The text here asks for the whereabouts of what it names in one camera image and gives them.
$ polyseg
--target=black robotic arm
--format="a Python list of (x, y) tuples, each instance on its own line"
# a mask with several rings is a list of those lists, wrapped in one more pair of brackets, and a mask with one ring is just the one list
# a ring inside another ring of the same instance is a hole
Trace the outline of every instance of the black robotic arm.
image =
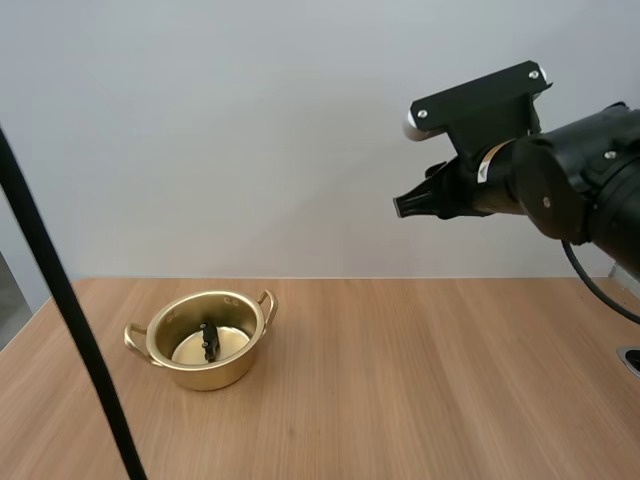
[(409, 136), (446, 132), (458, 156), (396, 198), (398, 215), (527, 215), (548, 237), (593, 242), (638, 273), (640, 111), (617, 103), (542, 133), (533, 100), (550, 86), (525, 62), (414, 102)]

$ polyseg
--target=black mounting bracket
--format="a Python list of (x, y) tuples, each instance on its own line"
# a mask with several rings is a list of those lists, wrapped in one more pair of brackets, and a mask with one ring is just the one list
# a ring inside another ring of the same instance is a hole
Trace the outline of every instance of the black mounting bracket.
[(551, 85), (537, 63), (524, 62), (416, 100), (410, 114), (429, 136), (446, 132), (468, 164), (484, 149), (540, 133), (533, 100)]

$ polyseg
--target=gold pot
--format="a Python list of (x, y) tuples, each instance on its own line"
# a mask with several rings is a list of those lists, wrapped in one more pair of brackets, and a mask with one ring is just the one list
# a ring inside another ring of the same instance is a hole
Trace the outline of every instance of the gold pot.
[[(271, 306), (265, 320), (260, 305)], [(241, 293), (214, 290), (176, 300), (160, 310), (148, 328), (135, 323), (124, 330), (124, 344), (147, 363), (166, 369), (175, 382), (191, 390), (215, 390), (239, 380), (253, 365), (256, 347), (278, 310), (278, 300), (265, 290), (257, 302)], [(203, 341), (205, 325), (214, 325), (216, 341)], [(146, 335), (147, 352), (133, 340)], [(209, 344), (218, 349), (211, 355)]]

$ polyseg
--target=pot handle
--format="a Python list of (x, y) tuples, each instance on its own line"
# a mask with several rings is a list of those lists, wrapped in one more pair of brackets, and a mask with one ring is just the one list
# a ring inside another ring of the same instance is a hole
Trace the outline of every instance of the pot handle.
[(262, 305), (262, 302), (264, 302), (267, 297), (269, 297), (269, 301), (271, 302), (271, 307), (269, 308), (269, 313), (267, 314), (267, 318), (264, 321), (264, 330), (262, 331), (263, 336), (265, 333), (267, 333), (267, 330), (271, 327), (271, 324), (273, 323), (273, 318), (276, 316), (276, 313), (278, 312), (278, 299), (276, 298), (275, 294), (271, 290), (265, 290), (264, 292), (262, 292), (262, 295), (260, 295), (260, 300), (258, 300), (258, 304)]
[(145, 362), (149, 363), (150, 365), (154, 365), (156, 367), (161, 367), (162, 365), (159, 364), (158, 362), (156, 362), (153, 358), (151, 358), (151, 355), (149, 355), (148, 353), (145, 353), (142, 350), (140, 350), (140, 347), (138, 346), (138, 344), (133, 339), (132, 332), (140, 333), (142, 335), (146, 335), (147, 334), (147, 329), (144, 328), (144, 327), (141, 327), (137, 323), (128, 324), (124, 329), (124, 344), (125, 344), (125, 346), (129, 350), (131, 350), (133, 353), (135, 353), (138, 357), (143, 359)]

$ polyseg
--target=wooden table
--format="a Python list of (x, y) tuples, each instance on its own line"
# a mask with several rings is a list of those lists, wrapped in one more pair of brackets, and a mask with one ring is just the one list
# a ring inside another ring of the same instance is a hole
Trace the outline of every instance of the wooden table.
[[(126, 323), (215, 288), (280, 299), (238, 383), (183, 390), (125, 349)], [(616, 356), (640, 345), (640, 327), (577, 280), (89, 279), (76, 290), (153, 480), (640, 476), (640, 379)], [(126, 477), (51, 303), (0, 353), (0, 432), (2, 478)]]

